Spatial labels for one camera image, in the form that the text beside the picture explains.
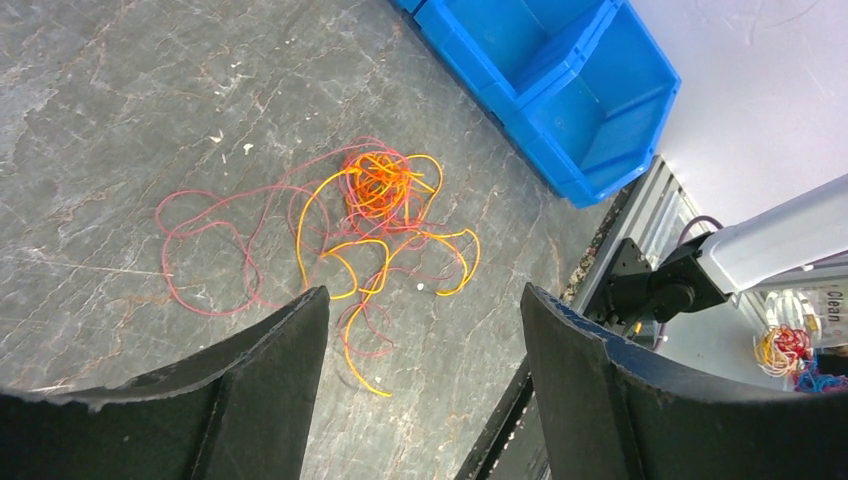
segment blue container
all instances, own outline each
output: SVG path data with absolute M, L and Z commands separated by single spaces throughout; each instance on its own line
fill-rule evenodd
M 421 32 L 500 117 L 580 71 L 621 0 L 427 0 Z
M 574 79 L 501 120 L 552 189 L 582 208 L 648 170 L 679 87 L 680 77 L 624 3 Z
M 394 2 L 407 12 L 414 12 L 419 5 L 424 3 L 424 0 L 394 0 Z

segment stone surface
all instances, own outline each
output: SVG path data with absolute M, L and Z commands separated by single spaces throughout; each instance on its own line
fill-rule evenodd
M 206 317 L 170 297 L 154 209 L 180 189 L 271 184 L 374 135 L 443 163 L 430 218 L 475 229 L 482 261 L 453 297 L 396 273 L 375 298 L 396 348 L 356 363 L 391 399 L 361 388 L 331 339 L 303 478 L 451 478 L 524 355 L 524 283 L 562 292 L 605 208 L 554 198 L 387 0 L 12 0 L 0 17 L 0 383 L 117 385 L 261 320 L 270 309 Z M 264 201 L 216 218 L 249 232 Z M 286 204 L 274 203 L 257 249 L 263 295 L 279 303 L 302 287 Z M 164 218 L 208 205 L 184 198 Z M 355 264 L 370 274 L 377 258 L 362 247 Z M 174 247 L 170 262 L 194 305 L 245 299 L 243 259 L 222 229 Z M 453 268 L 435 246 L 398 265 Z M 315 278 L 333 293 L 349 286 L 332 263 Z M 353 341 L 380 348 L 363 325 Z

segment plastic container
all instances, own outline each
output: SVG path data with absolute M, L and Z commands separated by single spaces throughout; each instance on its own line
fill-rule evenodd
M 624 3 L 576 77 L 501 120 L 551 188 L 582 208 L 648 170 L 679 87 L 680 77 Z
M 427 0 L 421 32 L 499 117 L 567 83 L 621 0 Z
M 424 3 L 424 0 L 393 0 L 397 6 L 406 10 L 409 13 L 415 11 L 419 5 Z

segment purple cable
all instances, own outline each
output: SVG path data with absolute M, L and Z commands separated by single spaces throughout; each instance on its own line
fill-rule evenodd
M 683 227 L 683 231 L 680 232 L 680 238 L 677 239 L 677 246 L 678 247 L 680 245 L 683 245 L 683 242 L 686 240 L 686 236 L 689 235 L 689 231 L 692 230 L 692 227 L 694 227 L 695 225 L 697 225 L 701 222 L 707 222 L 707 223 L 711 224 L 713 227 L 716 228 L 716 230 L 721 230 L 722 228 L 724 228 L 724 225 L 722 225 L 721 222 L 719 222 L 715 218 L 713 218 L 709 215 L 698 215 L 697 217 L 690 220 L 689 223 L 687 223 L 686 226 Z M 660 324 L 660 330 L 657 332 L 657 339 L 654 340 L 654 349 L 653 350 L 655 352 L 660 348 L 660 345 L 663 342 L 663 337 L 665 336 L 665 326 L 666 325 L 667 325 L 666 323 Z

